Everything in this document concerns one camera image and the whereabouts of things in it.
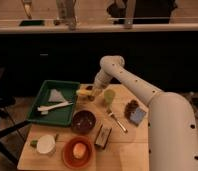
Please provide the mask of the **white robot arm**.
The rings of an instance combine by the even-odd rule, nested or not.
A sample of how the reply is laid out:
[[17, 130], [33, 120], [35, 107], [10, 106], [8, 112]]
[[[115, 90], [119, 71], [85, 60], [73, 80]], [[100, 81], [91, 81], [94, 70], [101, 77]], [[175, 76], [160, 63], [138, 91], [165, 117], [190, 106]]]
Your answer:
[[190, 102], [132, 74], [124, 65], [122, 56], [102, 57], [93, 96], [116, 78], [148, 107], [149, 170], [198, 171], [198, 134]]

